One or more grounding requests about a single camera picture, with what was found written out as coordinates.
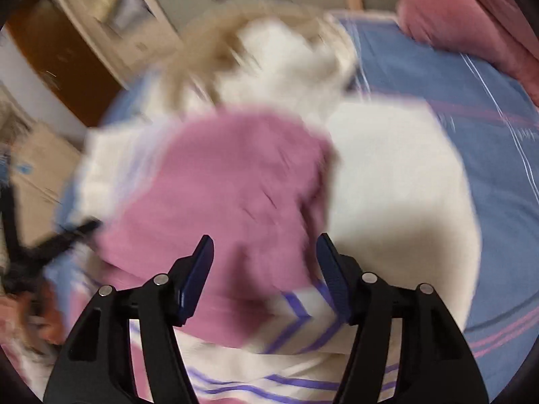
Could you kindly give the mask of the person's left hand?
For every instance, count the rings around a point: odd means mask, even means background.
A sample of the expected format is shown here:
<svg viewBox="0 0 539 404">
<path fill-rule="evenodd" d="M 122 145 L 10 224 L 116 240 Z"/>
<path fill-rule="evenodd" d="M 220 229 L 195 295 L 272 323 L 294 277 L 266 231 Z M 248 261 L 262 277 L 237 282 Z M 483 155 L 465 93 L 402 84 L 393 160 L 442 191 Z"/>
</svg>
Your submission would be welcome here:
<svg viewBox="0 0 539 404">
<path fill-rule="evenodd" d="M 49 344 L 61 346 L 65 341 L 63 316 L 52 285 L 45 281 L 37 294 L 24 292 L 17 298 L 18 329 L 24 344 L 37 352 Z"/>
</svg>

